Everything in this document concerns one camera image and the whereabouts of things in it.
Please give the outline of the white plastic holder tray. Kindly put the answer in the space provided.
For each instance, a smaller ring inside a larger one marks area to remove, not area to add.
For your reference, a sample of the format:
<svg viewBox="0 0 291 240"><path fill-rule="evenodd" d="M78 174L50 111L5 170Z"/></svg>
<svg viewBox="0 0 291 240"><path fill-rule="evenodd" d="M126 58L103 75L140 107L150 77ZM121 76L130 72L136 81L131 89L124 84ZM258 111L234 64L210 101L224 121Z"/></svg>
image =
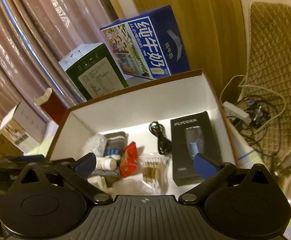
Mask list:
<svg viewBox="0 0 291 240"><path fill-rule="evenodd" d="M105 178L102 176L89 177L88 182L100 190L106 191L108 189Z"/></svg>

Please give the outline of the white pill bottle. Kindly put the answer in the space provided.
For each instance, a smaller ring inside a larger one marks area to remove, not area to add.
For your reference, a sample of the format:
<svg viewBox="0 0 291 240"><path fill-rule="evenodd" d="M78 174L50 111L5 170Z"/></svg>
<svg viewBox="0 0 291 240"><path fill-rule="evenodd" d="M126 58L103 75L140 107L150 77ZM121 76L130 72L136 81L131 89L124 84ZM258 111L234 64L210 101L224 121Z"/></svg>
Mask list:
<svg viewBox="0 0 291 240"><path fill-rule="evenodd" d="M114 171L117 168L117 161L112 158L97 158L96 169L103 171Z"/></svg>

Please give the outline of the clear floss pick box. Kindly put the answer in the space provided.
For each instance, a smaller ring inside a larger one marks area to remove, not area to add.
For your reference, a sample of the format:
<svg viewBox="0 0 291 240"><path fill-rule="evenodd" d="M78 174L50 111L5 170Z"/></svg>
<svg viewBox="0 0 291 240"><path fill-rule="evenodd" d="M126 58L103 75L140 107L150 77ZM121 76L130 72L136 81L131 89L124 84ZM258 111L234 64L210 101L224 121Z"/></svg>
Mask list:
<svg viewBox="0 0 291 240"><path fill-rule="evenodd" d="M94 153L96 157L102 157L107 145L107 138L97 133L90 137L84 144L82 148L82 154Z"/></svg>

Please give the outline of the black Flyco shaver box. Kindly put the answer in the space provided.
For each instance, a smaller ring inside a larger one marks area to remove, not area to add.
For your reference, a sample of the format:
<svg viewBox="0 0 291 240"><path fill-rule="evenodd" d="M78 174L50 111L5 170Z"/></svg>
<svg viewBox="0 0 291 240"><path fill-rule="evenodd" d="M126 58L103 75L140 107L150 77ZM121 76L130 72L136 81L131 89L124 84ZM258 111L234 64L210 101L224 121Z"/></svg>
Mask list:
<svg viewBox="0 0 291 240"><path fill-rule="evenodd" d="M217 139L206 111L170 121L173 180L178 186L200 183L204 179L194 169L198 153L222 162Z"/></svg>

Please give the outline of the knitted grey patterned sock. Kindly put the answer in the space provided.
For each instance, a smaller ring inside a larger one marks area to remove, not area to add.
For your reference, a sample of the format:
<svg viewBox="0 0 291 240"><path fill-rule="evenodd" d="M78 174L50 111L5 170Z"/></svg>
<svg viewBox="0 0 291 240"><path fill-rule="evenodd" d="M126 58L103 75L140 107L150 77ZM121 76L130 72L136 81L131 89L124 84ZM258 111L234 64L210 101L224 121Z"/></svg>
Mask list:
<svg viewBox="0 0 291 240"><path fill-rule="evenodd" d="M104 151L104 155L102 157L115 159L115 161L117 161L117 168L114 171L103 171L95 169L94 172L92 172L92 175L121 178L120 162L123 154L123 149L126 146L126 133L120 131L115 133L108 133L104 136L107 138L108 141Z"/></svg>

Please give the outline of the red snack packet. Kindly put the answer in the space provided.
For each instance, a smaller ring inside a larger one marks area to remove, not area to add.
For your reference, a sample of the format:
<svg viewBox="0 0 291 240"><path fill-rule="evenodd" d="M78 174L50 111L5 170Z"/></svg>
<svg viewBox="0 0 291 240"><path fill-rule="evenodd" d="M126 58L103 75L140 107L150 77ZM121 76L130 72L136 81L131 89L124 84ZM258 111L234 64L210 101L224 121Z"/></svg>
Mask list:
<svg viewBox="0 0 291 240"><path fill-rule="evenodd" d="M123 178L131 176L137 171L138 153L136 143L132 141L123 149L120 162L120 172Z"/></svg>

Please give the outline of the white appliance box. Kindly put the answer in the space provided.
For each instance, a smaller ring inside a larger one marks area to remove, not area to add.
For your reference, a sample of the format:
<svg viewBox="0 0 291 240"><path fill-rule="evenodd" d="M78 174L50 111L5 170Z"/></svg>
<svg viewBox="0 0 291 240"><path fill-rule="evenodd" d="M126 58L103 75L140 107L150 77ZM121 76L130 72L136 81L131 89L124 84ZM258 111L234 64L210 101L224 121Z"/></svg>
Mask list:
<svg viewBox="0 0 291 240"><path fill-rule="evenodd" d="M26 102L20 101L3 118L0 132L24 153L43 142L47 122Z"/></svg>

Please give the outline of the dark red gift box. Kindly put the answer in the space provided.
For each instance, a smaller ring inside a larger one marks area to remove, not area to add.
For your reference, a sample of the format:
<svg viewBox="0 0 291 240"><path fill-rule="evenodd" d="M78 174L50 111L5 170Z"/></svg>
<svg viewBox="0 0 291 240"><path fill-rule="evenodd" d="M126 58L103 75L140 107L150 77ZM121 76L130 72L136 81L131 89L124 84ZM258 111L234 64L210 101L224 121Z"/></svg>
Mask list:
<svg viewBox="0 0 291 240"><path fill-rule="evenodd" d="M34 99L34 103L39 106L57 125L61 124L67 108L52 88L48 88L42 96Z"/></svg>

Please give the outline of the white power strip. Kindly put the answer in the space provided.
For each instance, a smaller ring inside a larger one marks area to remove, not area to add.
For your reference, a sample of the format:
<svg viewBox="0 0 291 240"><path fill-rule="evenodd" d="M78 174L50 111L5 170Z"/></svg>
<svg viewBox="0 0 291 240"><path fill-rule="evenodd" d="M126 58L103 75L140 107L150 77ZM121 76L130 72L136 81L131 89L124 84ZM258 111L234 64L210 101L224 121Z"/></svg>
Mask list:
<svg viewBox="0 0 291 240"><path fill-rule="evenodd" d="M223 103L223 107L224 107L226 116L232 116L234 118L238 118L247 125L251 123L250 115L247 112L240 109L239 107L235 106L233 103L225 101Z"/></svg>

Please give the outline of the brown cardboard storage box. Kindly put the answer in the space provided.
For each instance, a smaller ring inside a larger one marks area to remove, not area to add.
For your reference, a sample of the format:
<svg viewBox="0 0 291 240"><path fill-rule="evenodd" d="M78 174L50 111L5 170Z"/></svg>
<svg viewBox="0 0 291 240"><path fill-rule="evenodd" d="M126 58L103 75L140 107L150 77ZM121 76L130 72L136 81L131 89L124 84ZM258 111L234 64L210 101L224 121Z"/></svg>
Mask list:
<svg viewBox="0 0 291 240"><path fill-rule="evenodd" d="M96 133L123 131L141 153L155 155L157 140L149 124L163 124L171 134L172 119L207 112L224 161L235 163L229 127L214 89L202 69L128 87L70 108L59 125L47 159L82 156L85 142Z"/></svg>

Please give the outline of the green white product box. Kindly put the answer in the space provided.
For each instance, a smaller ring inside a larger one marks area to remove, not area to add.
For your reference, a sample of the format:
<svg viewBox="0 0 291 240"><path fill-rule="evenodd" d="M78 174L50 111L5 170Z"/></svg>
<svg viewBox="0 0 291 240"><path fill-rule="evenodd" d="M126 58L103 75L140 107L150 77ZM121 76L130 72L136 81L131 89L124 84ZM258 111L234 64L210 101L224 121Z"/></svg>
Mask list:
<svg viewBox="0 0 291 240"><path fill-rule="evenodd" d="M102 42L81 44L64 56L59 65L86 100L128 87L114 58Z"/></svg>

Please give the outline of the pink curtain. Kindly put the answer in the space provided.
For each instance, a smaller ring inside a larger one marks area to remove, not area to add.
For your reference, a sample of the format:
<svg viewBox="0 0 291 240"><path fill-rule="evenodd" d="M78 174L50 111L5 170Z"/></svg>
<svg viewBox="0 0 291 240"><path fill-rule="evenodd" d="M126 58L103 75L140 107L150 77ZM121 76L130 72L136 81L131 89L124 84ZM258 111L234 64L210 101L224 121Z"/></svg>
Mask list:
<svg viewBox="0 0 291 240"><path fill-rule="evenodd" d="M117 18L110 0L0 0L0 119L19 101L53 89L70 108L84 96L59 65Z"/></svg>

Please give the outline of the quilted olive chair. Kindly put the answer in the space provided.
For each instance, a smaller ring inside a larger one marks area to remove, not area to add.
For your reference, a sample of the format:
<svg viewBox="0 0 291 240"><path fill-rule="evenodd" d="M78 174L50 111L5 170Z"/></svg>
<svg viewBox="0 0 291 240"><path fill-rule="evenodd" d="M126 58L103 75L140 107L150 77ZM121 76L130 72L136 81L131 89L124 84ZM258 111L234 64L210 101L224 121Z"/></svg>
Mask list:
<svg viewBox="0 0 291 240"><path fill-rule="evenodd" d="M253 2L250 6L250 59L241 97L258 95L275 116L256 135L256 150L269 162L291 152L291 6Z"/></svg>

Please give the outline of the blue milk carton box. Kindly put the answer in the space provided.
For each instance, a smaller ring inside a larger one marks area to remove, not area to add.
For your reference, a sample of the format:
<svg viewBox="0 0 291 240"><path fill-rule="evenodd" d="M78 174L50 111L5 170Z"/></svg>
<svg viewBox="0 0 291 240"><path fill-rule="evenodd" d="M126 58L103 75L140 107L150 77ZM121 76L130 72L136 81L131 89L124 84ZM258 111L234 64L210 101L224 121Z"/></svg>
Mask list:
<svg viewBox="0 0 291 240"><path fill-rule="evenodd" d="M126 75L153 80L190 70L170 5L116 20L100 31Z"/></svg>

